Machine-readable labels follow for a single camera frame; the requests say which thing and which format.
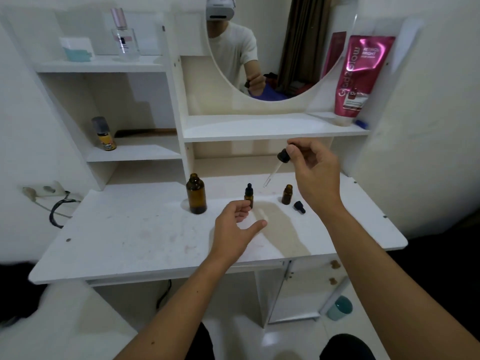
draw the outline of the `black cable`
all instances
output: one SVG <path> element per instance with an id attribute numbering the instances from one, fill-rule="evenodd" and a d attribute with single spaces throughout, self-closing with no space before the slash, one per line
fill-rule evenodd
<path id="1" fill-rule="evenodd" d="M 160 308 L 160 303 L 162 303 L 162 301 L 164 300 L 164 298 L 167 296 L 167 294 L 170 292 L 171 289 L 172 289 L 172 280 L 169 279 L 168 280 L 168 287 L 167 287 L 165 293 L 162 294 L 162 296 L 158 299 L 158 301 L 156 301 L 156 309 L 157 310 Z"/>
<path id="2" fill-rule="evenodd" d="M 53 205 L 51 211 L 50 211 L 50 215 L 48 215 L 48 220 L 50 221 L 50 223 L 55 226 L 56 228 L 59 228 L 59 229 L 62 229 L 63 228 L 63 225 L 62 224 L 58 224 L 57 221 L 55 221 L 55 218 L 53 217 L 53 214 L 55 213 L 55 210 L 57 208 L 59 208 L 61 205 L 63 204 L 71 204 L 71 203 L 74 203 L 74 202 L 81 202 L 81 200 L 76 200 L 76 199 L 73 199 L 73 198 L 68 198 L 70 192 L 69 191 L 65 191 L 65 193 L 67 193 L 67 195 L 65 196 L 64 199 L 61 199 L 59 200 L 56 204 Z"/>

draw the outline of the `wall socket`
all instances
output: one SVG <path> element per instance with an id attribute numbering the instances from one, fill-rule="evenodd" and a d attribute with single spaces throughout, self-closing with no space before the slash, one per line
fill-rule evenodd
<path id="1" fill-rule="evenodd" d="M 33 188 L 37 197 L 66 196 L 67 194 L 62 185 L 56 180 L 48 183 L 24 185 L 21 186 L 20 189 L 23 187 Z"/>

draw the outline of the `black pants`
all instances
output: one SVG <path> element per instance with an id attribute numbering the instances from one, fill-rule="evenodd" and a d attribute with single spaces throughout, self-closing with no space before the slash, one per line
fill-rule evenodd
<path id="1" fill-rule="evenodd" d="M 203 323 L 198 327 L 195 338 L 185 360 L 214 360 L 213 344 Z M 333 336 L 320 354 L 320 360 L 375 360 L 369 347 L 358 337 L 341 333 Z"/>

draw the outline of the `cabinet door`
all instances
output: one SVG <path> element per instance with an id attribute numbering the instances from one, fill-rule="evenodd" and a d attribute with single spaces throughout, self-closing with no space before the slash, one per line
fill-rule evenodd
<path id="1" fill-rule="evenodd" d="M 337 255 L 292 262 L 280 288 L 269 324 L 320 317 L 319 310 L 347 278 Z"/>

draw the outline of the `brown curtain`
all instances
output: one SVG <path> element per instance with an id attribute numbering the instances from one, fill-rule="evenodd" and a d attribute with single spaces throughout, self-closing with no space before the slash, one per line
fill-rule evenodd
<path id="1" fill-rule="evenodd" d="M 293 81 L 315 84 L 322 71 L 322 52 L 332 0 L 292 0 L 278 85 L 286 91 Z"/>

